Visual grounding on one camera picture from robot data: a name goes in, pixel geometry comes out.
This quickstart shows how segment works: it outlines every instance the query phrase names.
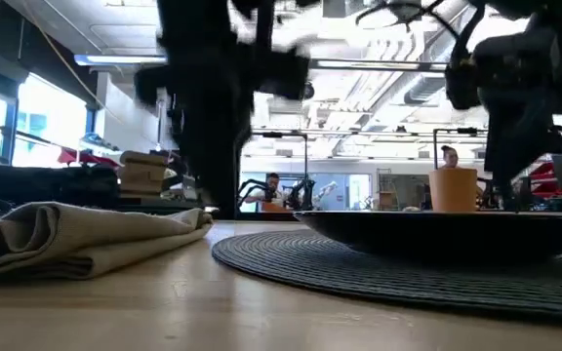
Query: white wall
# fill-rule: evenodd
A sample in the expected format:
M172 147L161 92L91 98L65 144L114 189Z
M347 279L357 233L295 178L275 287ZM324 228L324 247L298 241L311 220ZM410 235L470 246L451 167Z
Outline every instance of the white wall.
M109 109L109 112L102 109L97 113L96 131L100 136L121 150L148 152L155 149L160 119L115 86L108 73L99 74L98 97ZM163 136L162 145L169 147L164 145L165 141Z
M472 168L478 171L478 176L491 178L483 171L482 163L466 163L463 160L460 166ZM242 172L276 172L276 173L302 173L304 172L304 160L298 158L271 159L252 157L242 158ZM433 161L380 161L380 160L313 160L307 163L310 173L336 173L336 174L358 174L372 176L372 193L379 191L378 171L379 169L390 169L393 175L428 175L434 170Z

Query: cable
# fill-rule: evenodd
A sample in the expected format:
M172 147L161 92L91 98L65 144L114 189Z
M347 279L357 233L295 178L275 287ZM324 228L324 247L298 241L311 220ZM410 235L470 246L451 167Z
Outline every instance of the cable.
M455 47L453 48L451 54L451 62L459 62L470 57L470 54L467 51L467 42L469 42L472 32L476 29L476 26L481 20L483 20L483 18L485 18L485 6L479 6L476 8L476 12L472 16L471 20L461 31L459 40L455 43Z
M54 50L54 52L56 53L56 55L58 55L58 58L60 58L60 60L62 61L62 63L64 63L64 65L66 66L66 68L68 68L68 71L70 71L70 73L73 75L73 77L75 77L75 79L77 80L77 82L82 86L82 88L84 88L84 90L86 91L86 93L88 93L91 97L93 97L93 99L97 102L97 104L105 110L105 112L107 112L111 117L113 117L114 119L116 119L120 124L122 124L124 127L129 128L130 130L134 130L133 128L131 128L127 123L125 123L122 119L118 118L118 116L116 116L116 114L114 114L114 112L112 112L109 108L107 108L107 106L105 106L105 104L103 104L100 99L97 97L97 95L95 93L93 93L93 91L88 88L88 86L82 81L81 78L79 78L79 75L77 75L77 73L75 72L75 70L73 69L73 67L70 66L70 64L68 64L68 62L66 62L66 59L62 56L61 52L58 50L58 48L56 48L56 45L54 45L53 41L51 40L51 38L49 37L49 35L47 34L47 32L45 32L45 30L41 27L41 25L38 23L38 20L36 20L36 17L34 16L33 11L29 8L29 6L27 5L27 1L23 0L22 1L23 6L25 7L25 11L29 14L29 16L31 17L31 20L34 22L34 25L36 25L36 28L38 28L38 30L40 31L40 33L43 35L43 37L45 37L45 40L47 40L47 43L49 44L49 46ZM145 138L147 141L150 141L153 144L157 144L157 140L151 140L150 138L146 137L145 135L141 134L139 131L136 131L137 134L139 134L141 137Z
M376 13L380 10L391 9L391 8L414 8L414 9L420 10L420 13L416 14L413 17L411 17L410 19L408 19L407 22L405 22L405 24L409 24L409 22L411 22L412 20L415 20L416 18L418 18L420 16L430 15L433 18L435 18L436 20L438 20L450 32L450 34L452 34L455 37L455 39L459 40L460 36L457 33L457 31L445 19L443 19L438 14L435 14L435 12L434 12L434 9L439 4L441 4L442 2L444 2L444 0L436 0L432 4L430 4L429 6L424 7L422 5L418 5L416 3L410 3L410 2L388 3L388 2L383 1L380 4L378 4L377 6L373 7L372 9L368 9L364 13L362 13L361 15L357 16L357 18L355 19L355 24L359 25L359 21L361 21L363 18L365 18L366 16L371 15L373 13Z

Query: workbench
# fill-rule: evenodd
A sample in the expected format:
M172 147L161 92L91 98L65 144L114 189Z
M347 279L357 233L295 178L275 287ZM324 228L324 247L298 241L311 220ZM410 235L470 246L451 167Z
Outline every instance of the workbench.
M560 328L305 291L210 256L226 237L300 228L218 222L205 240L93 281L0 286L0 351L562 351Z

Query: ceiling light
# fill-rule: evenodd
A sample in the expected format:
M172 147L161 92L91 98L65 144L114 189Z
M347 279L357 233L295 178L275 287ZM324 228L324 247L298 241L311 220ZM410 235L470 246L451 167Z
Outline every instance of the ceiling light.
M75 55L75 62L79 65L119 65L142 63L166 63L165 57L159 56L101 56Z
M314 58L311 69L376 70L406 72L444 72L444 62L378 61L363 59Z

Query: beige napkin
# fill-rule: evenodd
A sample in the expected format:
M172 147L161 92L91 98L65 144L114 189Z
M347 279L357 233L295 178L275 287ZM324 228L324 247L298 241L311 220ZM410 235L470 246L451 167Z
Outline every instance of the beige napkin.
M157 216L34 203L0 218L0 273L89 279L201 239L212 217Z

